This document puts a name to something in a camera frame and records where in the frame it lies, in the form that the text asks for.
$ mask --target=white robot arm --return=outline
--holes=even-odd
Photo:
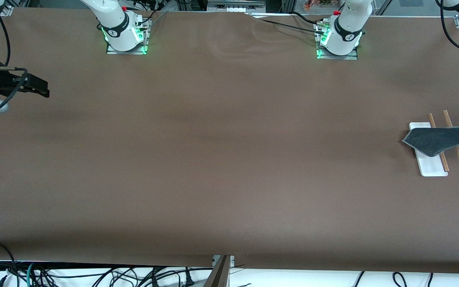
[[[109,45],[117,51],[129,51],[144,40],[140,30],[142,16],[124,11],[117,0],[80,0],[97,17]]]
[[[362,28],[371,15],[372,0],[346,0],[340,15],[330,16],[330,25],[320,44],[339,56],[348,55],[359,45]]]

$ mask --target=dark gray fabric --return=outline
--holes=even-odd
[[[413,129],[406,135],[403,142],[433,157],[446,149],[459,145],[459,127]]]

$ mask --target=black band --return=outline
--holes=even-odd
[[[343,41],[345,42],[352,42],[357,36],[359,36],[359,34],[361,34],[361,31],[362,31],[362,29],[360,29],[359,31],[353,31],[353,32],[346,31],[345,29],[343,29],[343,27],[341,27],[341,25],[339,25],[339,16],[334,20],[334,27],[335,27],[335,31],[339,35],[341,35],[341,37],[343,38]]]
[[[102,29],[104,29],[104,31],[106,31],[106,34],[112,38],[118,38],[120,36],[120,34],[125,30],[127,29],[127,27],[129,26],[129,15],[127,15],[127,13],[124,13],[125,14],[125,19],[124,21],[116,26],[116,27],[112,27],[112,28],[108,28],[102,24],[100,24],[102,26]]]

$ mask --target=white tray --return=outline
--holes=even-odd
[[[431,128],[432,126],[429,122],[411,122],[408,127],[412,130],[415,128]],[[414,150],[416,151],[417,164],[419,164],[419,171],[421,171],[422,176],[448,175],[448,173],[444,171],[440,155],[429,157],[420,153],[417,149]]]

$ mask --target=brown table surface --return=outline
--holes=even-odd
[[[106,55],[89,10],[5,22],[10,65],[51,90],[0,114],[0,242],[17,259],[459,272],[457,155],[423,178],[400,142],[429,112],[459,125],[439,18],[370,18],[358,61],[240,13],[168,13],[146,56]]]

